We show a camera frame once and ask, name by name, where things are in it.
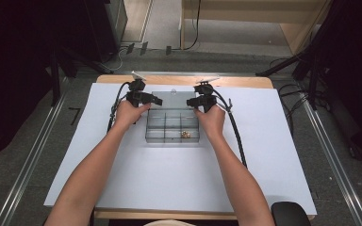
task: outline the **storage organizer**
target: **storage organizer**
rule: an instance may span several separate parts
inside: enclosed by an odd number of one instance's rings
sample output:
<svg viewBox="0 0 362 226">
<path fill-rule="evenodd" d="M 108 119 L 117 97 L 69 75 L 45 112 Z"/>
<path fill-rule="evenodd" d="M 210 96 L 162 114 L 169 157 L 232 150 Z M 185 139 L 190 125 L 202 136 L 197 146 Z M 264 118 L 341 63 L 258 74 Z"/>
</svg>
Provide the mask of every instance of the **storage organizer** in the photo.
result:
<svg viewBox="0 0 362 226">
<path fill-rule="evenodd" d="M 194 98 L 192 91 L 152 92 L 163 100 L 163 105 L 152 105 L 146 123 L 148 143 L 199 142 L 199 121 L 187 100 Z"/>
</svg>

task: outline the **hand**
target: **hand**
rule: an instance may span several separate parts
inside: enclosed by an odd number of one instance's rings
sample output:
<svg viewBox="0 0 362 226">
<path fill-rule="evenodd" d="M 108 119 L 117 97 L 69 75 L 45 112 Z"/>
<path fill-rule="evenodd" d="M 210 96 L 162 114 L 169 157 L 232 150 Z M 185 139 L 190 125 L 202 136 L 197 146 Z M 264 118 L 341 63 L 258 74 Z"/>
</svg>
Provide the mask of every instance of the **hand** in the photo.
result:
<svg viewBox="0 0 362 226">
<path fill-rule="evenodd" d="M 204 127 L 209 139 L 222 136 L 225 112 L 221 108 L 217 105 L 213 105 L 206 113 L 203 113 L 198 109 L 193 109 L 193 111 Z"/>
<path fill-rule="evenodd" d="M 124 130 L 128 130 L 129 126 L 136 122 L 140 118 L 140 115 L 150 107 L 151 104 L 134 107 L 128 101 L 121 101 L 117 107 L 114 125 L 121 126 Z"/>
</svg>

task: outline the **white board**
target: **white board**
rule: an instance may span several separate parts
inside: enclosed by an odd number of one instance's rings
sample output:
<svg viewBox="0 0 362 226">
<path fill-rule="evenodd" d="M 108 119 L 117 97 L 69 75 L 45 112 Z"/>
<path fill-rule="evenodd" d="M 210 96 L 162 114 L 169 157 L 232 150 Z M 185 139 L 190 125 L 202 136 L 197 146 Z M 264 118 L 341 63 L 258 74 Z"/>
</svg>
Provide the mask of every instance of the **white board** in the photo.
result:
<svg viewBox="0 0 362 226">
<path fill-rule="evenodd" d="M 106 134 L 110 108 L 120 85 L 93 84 L 86 109 L 60 165 L 44 205 L 52 206 L 77 164 Z M 148 85 L 145 92 L 193 91 L 190 86 Z M 215 88 L 231 98 L 250 172 L 269 206 L 297 202 L 308 215 L 317 215 L 275 89 Z M 216 156 L 203 129 L 195 144 L 148 144 L 146 116 L 124 136 L 96 207 L 233 212 Z M 232 125 L 226 117 L 224 136 L 239 157 Z"/>
</svg>

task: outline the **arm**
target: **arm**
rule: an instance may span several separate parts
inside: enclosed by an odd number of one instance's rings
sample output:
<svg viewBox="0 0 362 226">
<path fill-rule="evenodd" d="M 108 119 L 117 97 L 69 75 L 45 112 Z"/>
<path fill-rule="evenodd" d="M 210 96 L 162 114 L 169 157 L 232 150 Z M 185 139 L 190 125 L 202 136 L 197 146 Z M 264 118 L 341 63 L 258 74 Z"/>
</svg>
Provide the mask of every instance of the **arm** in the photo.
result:
<svg viewBox="0 0 362 226">
<path fill-rule="evenodd" d="M 127 101 L 120 103 L 113 127 L 75 168 L 45 225 L 88 224 L 93 206 L 107 182 L 123 135 L 149 107 L 150 105 L 143 105 L 135 108 Z"/>
<path fill-rule="evenodd" d="M 228 199 L 239 225 L 274 225 L 260 186 L 235 156 L 222 135 L 225 112 L 214 105 L 207 113 L 195 109 L 195 114 L 217 156 Z"/>
</svg>

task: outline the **person's left hand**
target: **person's left hand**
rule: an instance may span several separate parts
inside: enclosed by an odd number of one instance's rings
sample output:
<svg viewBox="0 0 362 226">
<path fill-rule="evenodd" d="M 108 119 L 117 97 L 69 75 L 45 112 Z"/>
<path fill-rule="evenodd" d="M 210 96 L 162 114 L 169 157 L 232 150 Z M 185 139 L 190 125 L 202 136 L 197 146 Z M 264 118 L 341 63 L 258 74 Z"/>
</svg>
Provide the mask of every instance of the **person's left hand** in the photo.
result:
<svg viewBox="0 0 362 226">
<path fill-rule="evenodd" d="M 114 124 L 121 126 L 124 130 L 128 130 L 129 126 L 136 122 L 140 118 L 140 115 L 150 107 L 151 104 L 134 107 L 128 101 L 121 101 L 117 107 L 116 121 Z"/>
</svg>

